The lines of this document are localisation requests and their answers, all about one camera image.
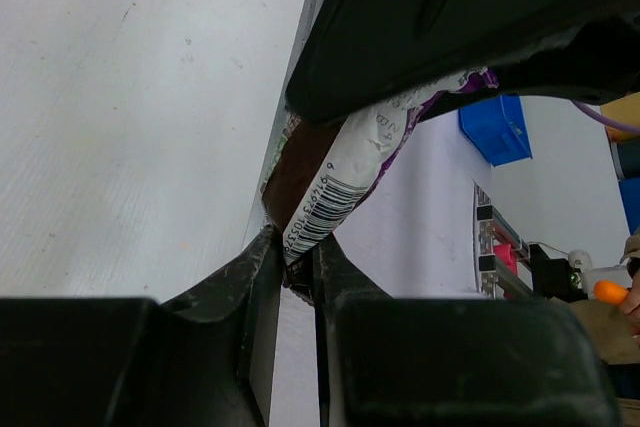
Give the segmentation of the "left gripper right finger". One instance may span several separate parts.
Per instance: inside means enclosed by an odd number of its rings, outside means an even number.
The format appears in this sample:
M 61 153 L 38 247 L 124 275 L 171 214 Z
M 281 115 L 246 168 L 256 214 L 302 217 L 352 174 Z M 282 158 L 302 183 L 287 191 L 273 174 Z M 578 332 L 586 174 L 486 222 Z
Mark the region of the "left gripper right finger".
M 324 426 L 619 426 L 582 325 L 545 300 L 394 298 L 334 237 L 306 256 Z

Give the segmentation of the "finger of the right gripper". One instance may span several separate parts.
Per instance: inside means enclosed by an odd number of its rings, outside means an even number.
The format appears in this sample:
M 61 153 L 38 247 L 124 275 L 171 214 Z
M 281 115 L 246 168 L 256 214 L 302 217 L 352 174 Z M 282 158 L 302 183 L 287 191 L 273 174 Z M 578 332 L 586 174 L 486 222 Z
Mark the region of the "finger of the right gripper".
M 286 104 L 332 122 L 478 67 L 501 94 L 622 98 L 639 88 L 639 0 L 324 0 Z

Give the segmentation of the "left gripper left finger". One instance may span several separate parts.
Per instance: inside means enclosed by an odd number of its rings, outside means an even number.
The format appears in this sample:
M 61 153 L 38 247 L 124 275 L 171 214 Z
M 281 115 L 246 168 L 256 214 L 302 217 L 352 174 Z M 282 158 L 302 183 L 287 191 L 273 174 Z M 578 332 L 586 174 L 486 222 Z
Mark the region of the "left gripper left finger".
M 266 227 L 171 300 L 5 298 L 5 426 L 265 426 L 280 246 Z

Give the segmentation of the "brown chocolate bar wrapper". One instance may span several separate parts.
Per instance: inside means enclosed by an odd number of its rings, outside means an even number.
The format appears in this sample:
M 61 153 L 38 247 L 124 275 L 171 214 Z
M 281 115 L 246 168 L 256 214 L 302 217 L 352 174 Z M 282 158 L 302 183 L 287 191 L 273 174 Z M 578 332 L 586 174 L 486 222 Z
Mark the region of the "brown chocolate bar wrapper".
M 310 250 L 371 194 L 424 114 L 447 95 L 498 86 L 497 75 L 479 67 L 328 125 L 290 115 L 261 190 L 266 215 L 281 237 L 286 286 L 311 297 Z

